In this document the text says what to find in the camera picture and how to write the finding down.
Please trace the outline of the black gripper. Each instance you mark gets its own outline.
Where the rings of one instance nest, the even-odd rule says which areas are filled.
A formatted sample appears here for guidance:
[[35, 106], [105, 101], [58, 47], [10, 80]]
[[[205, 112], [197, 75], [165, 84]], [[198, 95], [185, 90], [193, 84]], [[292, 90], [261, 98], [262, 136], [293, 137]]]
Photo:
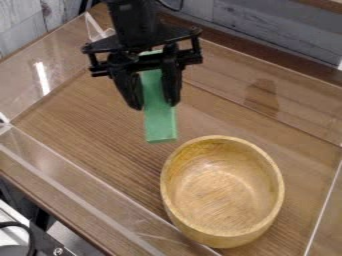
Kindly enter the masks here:
[[182, 69], [204, 62], [201, 28], [165, 23], [154, 0], [102, 0], [115, 34], [87, 43], [82, 52], [90, 59], [94, 77], [110, 76], [128, 105], [141, 111], [145, 106], [140, 71], [162, 68], [166, 102], [181, 101]]

